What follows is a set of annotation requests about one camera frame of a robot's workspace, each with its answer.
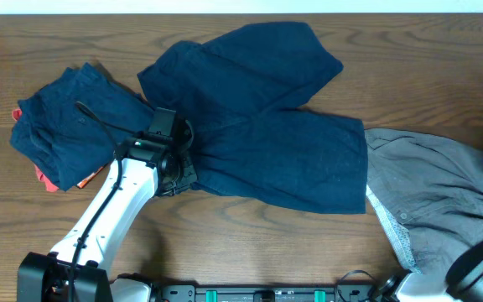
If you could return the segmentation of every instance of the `wooden table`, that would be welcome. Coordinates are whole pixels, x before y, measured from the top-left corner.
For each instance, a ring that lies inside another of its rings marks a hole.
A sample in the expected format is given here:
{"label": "wooden table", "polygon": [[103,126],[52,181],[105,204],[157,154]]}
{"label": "wooden table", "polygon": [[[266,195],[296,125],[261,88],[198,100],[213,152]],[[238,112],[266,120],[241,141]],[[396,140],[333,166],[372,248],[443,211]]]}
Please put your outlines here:
{"label": "wooden table", "polygon": [[[0,301],[15,300],[18,265],[46,253],[105,179],[47,193],[8,143],[18,99],[68,67],[100,62],[141,92],[136,74],[181,39],[205,42],[246,23],[308,22],[345,70],[309,107],[483,148],[483,15],[0,16]],[[200,284],[327,284],[352,269],[398,269],[377,217],[315,215],[190,191],[150,201],[113,268]]]}

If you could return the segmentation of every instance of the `cable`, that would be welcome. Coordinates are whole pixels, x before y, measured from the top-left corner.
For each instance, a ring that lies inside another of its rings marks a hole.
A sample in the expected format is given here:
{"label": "cable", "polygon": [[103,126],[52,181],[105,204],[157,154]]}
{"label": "cable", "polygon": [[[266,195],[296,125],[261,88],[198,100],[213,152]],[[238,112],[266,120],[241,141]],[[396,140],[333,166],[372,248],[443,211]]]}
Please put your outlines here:
{"label": "cable", "polygon": [[[348,272],[347,274],[345,274],[342,278],[340,278],[336,282],[336,292],[339,294],[340,298],[344,302],[349,302],[349,301],[346,300],[346,299],[344,299],[344,296],[342,296],[342,291],[339,289],[339,283],[342,282],[342,281],[344,281],[346,278],[350,277],[351,275],[356,274],[356,273],[363,273],[366,276],[370,277],[370,279],[372,279],[372,281],[374,281],[375,283],[377,282],[376,279],[374,279],[374,277],[372,277],[368,272],[366,272],[366,271],[364,271],[362,269],[356,269],[356,270],[352,270],[352,271]],[[361,300],[360,302],[366,302],[366,301],[371,301],[371,298],[368,297],[368,298],[366,298],[364,300]]]}
{"label": "cable", "polygon": [[92,110],[89,109],[89,107],[87,107],[82,102],[76,102],[75,106],[77,107],[78,110],[83,112],[85,115],[87,115],[88,117],[90,117],[93,120],[95,120],[96,122],[98,122],[98,124],[100,124],[102,130],[109,137],[109,140],[113,144],[115,160],[117,161],[118,171],[117,171],[117,180],[115,181],[115,184],[113,185],[113,187],[111,189],[111,192],[109,192],[109,195],[101,203],[100,207],[98,208],[98,211],[96,211],[94,216],[91,218],[91,220],[87,224],[85,230],[83,230],[81,237],[79,237],[77,239],[77,245],[75,247],[74,256],[72,257],[72,263],[70,264],[70,271],[69,271],[69,278],[68,278],[68,283],[69,283],[68,300],[69,300],[69,302],[74,301],[74,272],[75,272],[75,267],[77,266],[78,258],[80,257],[81,249],[85,245],[85,241],[86,241],[87,237],[89,237],[89,232],[91,231],[92,227],[94,226],[96,220],[98,220],[98,217],[104,211],[104,209],[106,208],[106,206],[109,203],[109,201],[111,200],[111,198],[115,195],[115,193],[117,193],[117,190],[118,190],[118,188],[121,184],[121,180],[122,180],[122,159],[121,159],[121,155],[117,152],[117,149],[118,149],[117,141],[115,140],[115,138],[112,136],[112,134],[109,132],[109,130],[106,127],[106,125],[108,125],[108,124],[103,122],[100,118],[98,118],[94,114],[94,112],[92,112]]}

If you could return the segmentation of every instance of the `green clip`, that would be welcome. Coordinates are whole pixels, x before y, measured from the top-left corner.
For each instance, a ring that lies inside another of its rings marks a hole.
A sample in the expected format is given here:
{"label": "green clip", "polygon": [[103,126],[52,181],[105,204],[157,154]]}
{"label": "green clip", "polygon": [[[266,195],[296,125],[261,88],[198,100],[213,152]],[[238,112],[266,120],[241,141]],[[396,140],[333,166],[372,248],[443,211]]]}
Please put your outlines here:
{"label": "green clip", "polygon": [[325,302],[325,291],[315,290],[314,291],[314,302]]}
{"label": "green clip", "polygon": [[206,291],[206,302],[217,302],[217,292],[214,291],[214,290],[207,290]]}

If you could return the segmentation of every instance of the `pink fabric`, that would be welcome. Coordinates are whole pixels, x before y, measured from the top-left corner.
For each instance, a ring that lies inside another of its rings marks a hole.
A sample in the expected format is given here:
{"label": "pink fabric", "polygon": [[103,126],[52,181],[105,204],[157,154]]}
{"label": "pink fabric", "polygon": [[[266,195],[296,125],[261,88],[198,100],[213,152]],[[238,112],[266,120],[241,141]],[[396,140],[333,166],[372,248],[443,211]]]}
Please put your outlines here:
{"label": "pink fabric", "polygon": [[[14,121],[17,121],[21,116],[22,116],[22,109],[17,108],[13,110]],[[51,181],[48,180],[46,175],[44,175],[44,173],[42,173],[42,171],[40,171],[39,167],[37,167],[36,165],[34,166],[34,171],[39,181],[42,181],[46,185],[46,190],[48,192],[55,192],[59,189],[56,185],[52,184]]]}

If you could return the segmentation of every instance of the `white wall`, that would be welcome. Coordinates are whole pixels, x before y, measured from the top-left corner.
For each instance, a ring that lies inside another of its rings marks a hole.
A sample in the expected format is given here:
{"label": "white wall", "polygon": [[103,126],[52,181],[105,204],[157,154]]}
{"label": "white wall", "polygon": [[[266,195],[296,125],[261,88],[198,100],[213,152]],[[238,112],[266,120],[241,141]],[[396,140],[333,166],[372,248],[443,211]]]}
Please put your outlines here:
{"label": "white wall", "polygon": [[0,0],[0,13],[483,13],[483,0]]}

